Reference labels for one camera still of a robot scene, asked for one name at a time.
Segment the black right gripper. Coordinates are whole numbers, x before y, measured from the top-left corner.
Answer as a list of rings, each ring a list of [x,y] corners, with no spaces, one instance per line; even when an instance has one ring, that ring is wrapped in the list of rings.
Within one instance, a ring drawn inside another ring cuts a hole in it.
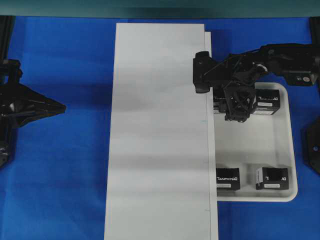
[[[248,51],[214,61],[216,66],[207,72],[211,77],[210,89],[222,88],[225,97],[213,97],[213,113],[225,114],[226,121],[244,123],[252,112],[255,82],[269,72],[269,57],[263,51]]]

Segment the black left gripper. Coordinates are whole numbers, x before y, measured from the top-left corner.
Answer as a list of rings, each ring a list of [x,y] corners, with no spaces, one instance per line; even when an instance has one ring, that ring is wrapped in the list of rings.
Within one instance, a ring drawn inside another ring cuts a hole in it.
[[[21,128],[30,122],[65,113],[67,107],[51,98],[18,83],[6,83],[0,87],[0,119],[7,120],[13,128]]]

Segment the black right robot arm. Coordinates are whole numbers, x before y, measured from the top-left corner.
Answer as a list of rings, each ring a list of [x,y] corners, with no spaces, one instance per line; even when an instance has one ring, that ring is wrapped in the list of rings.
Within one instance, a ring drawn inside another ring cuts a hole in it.
[[[256,95],[255,83],[263,76],[283,77],[290,86],[313,86],[320,77],[318,44],[267,44],[259,49],[231,53],[218,62],[207,51],[193,59],[193,84],[198,94],[223,89],[229,117],[248,117]]]

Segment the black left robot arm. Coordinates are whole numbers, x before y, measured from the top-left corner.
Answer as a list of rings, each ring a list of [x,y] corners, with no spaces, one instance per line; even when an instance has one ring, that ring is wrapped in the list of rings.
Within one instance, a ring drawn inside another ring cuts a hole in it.
[[[63,114],[67,107],[51,98],[33,91],[20,83],[23,72],[20,62],[5,59],[0,63],[0,75],[8,81],[0,85],[0,138],[1,162],[9,156],[10,134],[30,122]],[[211,88],[224,91],[226,105],[223,111],[227,121],[245,122],[252,111],[256,94],[254,84],[258,79],[255,67],[239,71],[235,67],[216,64],[210,57],[193,60],[193,84],[198,94]]]

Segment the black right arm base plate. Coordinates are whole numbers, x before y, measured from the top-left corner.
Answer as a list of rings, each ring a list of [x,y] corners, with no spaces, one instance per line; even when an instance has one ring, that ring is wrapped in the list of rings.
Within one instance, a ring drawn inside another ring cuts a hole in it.
[[[301,129],[303,163],[320,174],[320,117],[308,122]]]

